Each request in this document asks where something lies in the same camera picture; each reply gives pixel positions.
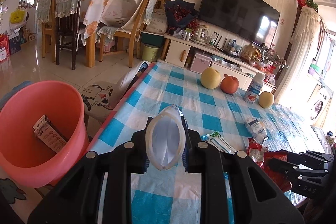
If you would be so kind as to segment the crushed white paper cup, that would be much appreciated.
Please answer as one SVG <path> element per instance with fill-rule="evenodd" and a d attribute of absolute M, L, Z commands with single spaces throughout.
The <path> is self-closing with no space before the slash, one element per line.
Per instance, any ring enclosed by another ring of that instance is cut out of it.
<path fill-rule="evenodd" d="M 182 158 L 186 146 L 184 116 L 175 104 L 164 108 L 145 129 L 146 155 L 158 170 L 168 170 Z"/>

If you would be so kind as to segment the red snack wrapper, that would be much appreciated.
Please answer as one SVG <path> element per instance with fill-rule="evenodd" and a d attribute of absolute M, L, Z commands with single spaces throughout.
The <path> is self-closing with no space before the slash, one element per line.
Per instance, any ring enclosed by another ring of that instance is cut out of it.
<path fill-rule="evenodd" d="M 269 152 L 267 147 L 263 147 L 254 139 L 249 138 L 247 155 L 277 184 L 283 193 L 291 189 L 291 182 L 284 174 L 271 170 L 269 161 L 271 159 L 279 159 L 287 161 L 286 152 Z"/>

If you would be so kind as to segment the pink plastic bucket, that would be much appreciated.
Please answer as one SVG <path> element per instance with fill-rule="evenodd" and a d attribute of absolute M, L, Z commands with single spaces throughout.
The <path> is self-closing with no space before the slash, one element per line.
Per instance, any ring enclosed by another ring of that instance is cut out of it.
<path fill-rule="evenodd" d="M 55 184 L 88 144 L 83 99 L 67 83 L 31 84 L 1 110 L 1 167 L 23 186 Z"/>

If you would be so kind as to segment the small white carton box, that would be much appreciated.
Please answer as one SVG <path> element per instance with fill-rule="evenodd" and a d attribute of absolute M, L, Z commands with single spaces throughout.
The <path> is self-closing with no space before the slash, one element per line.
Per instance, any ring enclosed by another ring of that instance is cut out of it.
<path fill-rule="evenodd" d="M 34 135 L 55 153 L 59 153 L 68 139 L 56 128 L 50 119 L 43 115 L 33 125 Z"/>

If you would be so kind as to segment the crumpled white milk pouch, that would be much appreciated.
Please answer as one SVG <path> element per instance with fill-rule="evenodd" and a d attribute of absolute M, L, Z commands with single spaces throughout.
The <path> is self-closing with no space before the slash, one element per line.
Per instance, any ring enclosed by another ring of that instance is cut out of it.
<path fill-rule="evenodd" d="M 262 144 L 268 139 L 266 128 L 262 121 L 257 118 L 248 118 L 245 120 L 245 126 L 255 141 Z"/>

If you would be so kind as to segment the yellow pear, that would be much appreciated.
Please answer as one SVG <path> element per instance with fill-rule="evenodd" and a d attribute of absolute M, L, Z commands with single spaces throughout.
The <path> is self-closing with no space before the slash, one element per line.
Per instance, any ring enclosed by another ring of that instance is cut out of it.
<path fill-rule="evenodd" d="M 271 107 L 274 103 L 274 94 L 266 91 L 262 92 L 259 95 L 258 103 L 264 109 Z"/>
<path fill-rule="evenodd" d="M 207 89 L 215 89 L 221 82 L 221 74 L 216 69 L 209 67 L 201 74 L 201 84 Z"/>

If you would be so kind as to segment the white yogurt drink bottle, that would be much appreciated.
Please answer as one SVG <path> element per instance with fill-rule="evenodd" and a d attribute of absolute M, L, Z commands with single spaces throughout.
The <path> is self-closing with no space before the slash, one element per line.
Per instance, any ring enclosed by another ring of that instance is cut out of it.
<path fill-rule="evenodd" d="M 254 103 L 259 96 L 261 89 L 264 85 L 265 75 L 263 73 L 258 72 L 256 76 L 250 82 L 248 89 L 246 90 L 243 100 L 247 103 Z"/>

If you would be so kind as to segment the right yellow pear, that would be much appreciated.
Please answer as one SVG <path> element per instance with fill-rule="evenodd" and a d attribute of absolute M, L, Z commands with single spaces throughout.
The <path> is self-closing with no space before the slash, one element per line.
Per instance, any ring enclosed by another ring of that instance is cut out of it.
<path fill-rule="evenodd" d="M 266 91 L 262 92 L 259 95 L 258 103 L 264 109 L 271 107 L 274 103 L 274 94 Z"/>

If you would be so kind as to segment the white tv cabinet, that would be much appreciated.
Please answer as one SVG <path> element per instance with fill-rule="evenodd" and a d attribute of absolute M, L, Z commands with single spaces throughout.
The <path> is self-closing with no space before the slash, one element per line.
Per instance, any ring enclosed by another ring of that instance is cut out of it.
<path fill-rule="evenodd" d="M 242 62 L 236 57 L 230 57 L 214 46 L 183 40 L 165 34 L 161 59 L 167 63 L 190 68 L 199 74 L 206 68 L 216 69 L 223 79 L 225 75 L 234 76 L 239 81 L 239 88 L 247 90 L 258 69 Z"/>

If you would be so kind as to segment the white electric kettle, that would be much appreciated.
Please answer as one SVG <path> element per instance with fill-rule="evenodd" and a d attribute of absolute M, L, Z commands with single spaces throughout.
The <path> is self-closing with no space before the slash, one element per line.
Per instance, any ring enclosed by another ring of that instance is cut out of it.
<path fill-rule="evenodd" d="M 191 35 L 191 40 L 196 43 L 209 43 L 209 26 L 201 24 L 198 25 L 196 31 Z"/>

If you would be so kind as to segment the cream lace curtain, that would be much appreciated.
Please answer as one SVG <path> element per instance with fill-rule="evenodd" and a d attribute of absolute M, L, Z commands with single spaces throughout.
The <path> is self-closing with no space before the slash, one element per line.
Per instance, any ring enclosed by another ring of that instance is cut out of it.
<path fill-rule="evenodd" d="M 291 37 L 292 47 L 288 57 L 289 67 L 281 75 L 282 79 L 274 94 L 276 103 L 285 105 L 288 100 L 291 100 L 291 94 L 299 84 L 300 74 L 308 57 L 310 46 L 319 28 L 319 21 L 318 12 L 310 7 L 303 6 Z"/>

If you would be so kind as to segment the black flat screen television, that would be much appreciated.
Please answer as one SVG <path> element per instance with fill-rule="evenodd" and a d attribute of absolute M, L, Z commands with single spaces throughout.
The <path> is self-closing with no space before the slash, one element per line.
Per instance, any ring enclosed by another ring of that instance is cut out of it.
<path fill-rule="evenodd" d="M 274 40 L 280 13 L 263 0 L 202 0 L 198 19 L 258 46 Z"/>

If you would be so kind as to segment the red gift bags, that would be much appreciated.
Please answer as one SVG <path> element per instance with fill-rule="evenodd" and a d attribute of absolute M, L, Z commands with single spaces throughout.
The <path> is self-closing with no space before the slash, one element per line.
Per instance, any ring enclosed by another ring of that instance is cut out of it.
<path fill-rule="evenodd" d="M 5 61 L 10 56 L 8 34 L 0 35 L 0 62 Z"/>

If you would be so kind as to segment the dark wooden chair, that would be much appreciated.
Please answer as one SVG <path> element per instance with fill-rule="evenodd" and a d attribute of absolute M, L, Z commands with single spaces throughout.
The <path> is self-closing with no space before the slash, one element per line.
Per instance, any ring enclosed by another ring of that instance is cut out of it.
<path fill-rule="evenodd" d="M 60 64 L 60 51 L 71 51 L 71 69 L 76 69 L 76 55 L 80 37 L 81 0 L 56 0 L 56 65 Z"/>

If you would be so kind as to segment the yellow plastic bag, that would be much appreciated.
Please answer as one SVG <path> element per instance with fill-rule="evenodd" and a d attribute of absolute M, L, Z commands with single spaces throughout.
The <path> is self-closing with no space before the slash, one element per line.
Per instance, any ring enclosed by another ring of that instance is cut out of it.
<path fill-rule="evenodd" d="M 10 14 L 10 23 L 19 24 L 23 23 L 26 20 L 26 10 L 16 9 Z"/>

